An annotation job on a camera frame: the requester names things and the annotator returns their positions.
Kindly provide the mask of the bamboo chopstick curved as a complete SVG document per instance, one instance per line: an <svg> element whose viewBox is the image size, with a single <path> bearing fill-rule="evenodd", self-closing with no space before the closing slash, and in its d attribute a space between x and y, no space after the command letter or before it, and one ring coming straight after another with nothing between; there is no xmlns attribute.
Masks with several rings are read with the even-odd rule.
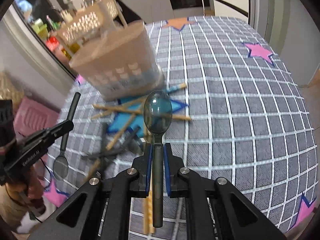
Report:
<svg viewBox="0 0 320 240"><path fill-rule="evenodd" d="M147 143L152 143L151 133L144 125L144 139ZM143 233L145 235L155 233L155 228L152 222L152 178L150 179L150 191L146 199L143 200Z"/></svg>

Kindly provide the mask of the plain bamboo chopstick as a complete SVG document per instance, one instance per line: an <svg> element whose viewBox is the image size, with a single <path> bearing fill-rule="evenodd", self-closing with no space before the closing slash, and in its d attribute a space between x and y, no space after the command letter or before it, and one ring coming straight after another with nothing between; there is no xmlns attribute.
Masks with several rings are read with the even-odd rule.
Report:
<svg viewBox="0 0 320 240"><path fill-rule="evenodd" d="M140 98L131 100L129 102L126 102L122 105L117 106L103 106L103 105L97 105L93 104L93 108L103 110L103 112L96 114L91 117L91 120L110 115L112 112L119 112L119 113L131 113L131 114L141 114L142 110L139 109L129 109L130 106L133 106L135 104L139 103L139 106L143 106L144 102L146 100L146 96L142 96Z"/></svg>

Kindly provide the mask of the dark spoon black handle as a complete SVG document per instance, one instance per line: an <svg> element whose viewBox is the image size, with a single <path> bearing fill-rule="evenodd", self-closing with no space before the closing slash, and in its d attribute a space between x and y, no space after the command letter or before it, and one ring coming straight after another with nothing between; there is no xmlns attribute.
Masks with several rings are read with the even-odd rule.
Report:
<svg viewBox="0 0 320 240"><path fill-rule="evenodd" d="M68 136L69 133L66 133L62 136L60 154L56 157L53 163L53 174L57 180L63 180L68 175L69 166L68 161L65 157Z"/></svg>

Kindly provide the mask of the grey checkered star tablecloth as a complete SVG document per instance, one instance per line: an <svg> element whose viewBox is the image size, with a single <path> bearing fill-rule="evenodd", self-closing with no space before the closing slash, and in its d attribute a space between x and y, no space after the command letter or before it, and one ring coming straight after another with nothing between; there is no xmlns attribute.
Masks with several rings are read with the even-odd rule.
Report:
<svg viewBox="0 0 320 240"><path fill-rule="evenodd" d="M305 100L290 72L266 41L244 21L231 17L190 17L178 30L167 22L148 24L151 44L166 87L186 83L170 94L174 113L164 141L187 167L209 179L232 182L283 233L293 233L312 213L317 199L317 145ZM69 135L69 172L57 188L73 194L84 182L99 150L102 125L116 133L130 117L118 113L91 120L93 104L107 104L130 87L119 69L99 71L71 88L58 122L66 118L75 92L81 98ZM124 103L118 99L108 104ZM186 239L184 201L164 197L163 227L143 233L143 201L133 200L129 239Z"/></svg>

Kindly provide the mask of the black handled spoon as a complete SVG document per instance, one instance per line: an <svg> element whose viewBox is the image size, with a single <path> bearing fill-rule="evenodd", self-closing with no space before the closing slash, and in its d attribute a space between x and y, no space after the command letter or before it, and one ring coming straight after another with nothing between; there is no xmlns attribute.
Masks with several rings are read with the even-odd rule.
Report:
<svg viewBox="0 0 320 240"><path fill-rule="evenodd" d="M125 138L122 144L117 146L116 148L111 148L110 150L107 150L104 148L103 150L100 150L98 153L92 153L89 155L82 156L82 159L84 160L101 160L101 159L114 159L117 155L130 151L135 153L135 150L133 148L133 145L135 145L136 148L140 149L140 143L139 137L137 133L141 130L139 126L136 126L129 135Z"/></svg>

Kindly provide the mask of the beige plastic utensil holder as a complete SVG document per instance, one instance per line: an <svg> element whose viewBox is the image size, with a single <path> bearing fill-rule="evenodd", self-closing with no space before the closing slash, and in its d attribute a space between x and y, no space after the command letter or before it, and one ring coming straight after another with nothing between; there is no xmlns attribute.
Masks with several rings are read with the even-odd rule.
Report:
<svg viewBox="0 0 320 240"><path fill-rule="evenodd" d="M142 20L89 41L69 65L106 101L144 95L164 86L164 75Z"/></svg>

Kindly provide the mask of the dark translucent plastic spoon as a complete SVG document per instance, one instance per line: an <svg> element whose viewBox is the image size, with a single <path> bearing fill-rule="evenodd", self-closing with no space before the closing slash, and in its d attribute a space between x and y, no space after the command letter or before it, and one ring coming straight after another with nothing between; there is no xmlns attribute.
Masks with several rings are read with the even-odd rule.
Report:
<svg viewBox="0 0 320 240"><path fill-rule="evenodd" d="M162 90L154 90L146 98L143 109L144 123L152 135L152 224L163 226L163 135L170 127L172 105Z"/></svg>

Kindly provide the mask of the blue-patterned bamboo chopstick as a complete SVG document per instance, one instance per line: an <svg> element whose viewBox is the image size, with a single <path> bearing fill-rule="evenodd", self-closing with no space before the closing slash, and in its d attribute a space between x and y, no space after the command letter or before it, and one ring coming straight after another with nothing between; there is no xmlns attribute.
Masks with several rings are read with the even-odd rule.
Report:
<svg viewBox="0 0 320 240"><path fill-rule="evenodd" d="M164 89L164 91L167 93L167 94L170 94L170 93L173 93L173 92L176 92L176 91L179 91L179 90L182 90L182 89L185 89L187 87L187 84L186 83L180 83L178 85L175 85L175 86L171 86L167 89Z"/></svg>

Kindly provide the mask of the pink plastic crate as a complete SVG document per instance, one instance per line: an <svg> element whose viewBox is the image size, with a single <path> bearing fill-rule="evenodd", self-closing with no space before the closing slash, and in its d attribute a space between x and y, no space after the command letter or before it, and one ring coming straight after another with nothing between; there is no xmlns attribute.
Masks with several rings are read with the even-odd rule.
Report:
<svg viewBox="0 0 320 240"><path fill-rule="evenodd" d="M25 96L14 118L17 140L22 140L34 132L54 126L58 116L56 111Z"/></svg>

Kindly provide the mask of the beige perforated plastic shelf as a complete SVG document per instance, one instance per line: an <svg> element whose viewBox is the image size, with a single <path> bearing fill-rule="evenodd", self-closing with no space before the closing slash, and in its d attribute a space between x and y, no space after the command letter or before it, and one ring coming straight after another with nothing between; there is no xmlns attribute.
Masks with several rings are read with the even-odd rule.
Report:
<svg viewBox="0 0 320 240"><path fill-rule="evenodd" d="M116 17L120 18L123 27L127 27L127 22L116 0L98 0L86 7L84 11L79 12L71 22L61 26L53 33L53 36L65 51L73 56L74 53L70 50L70 46L76 42L97 33L116 31L117 27L114 23Z"/></svg>

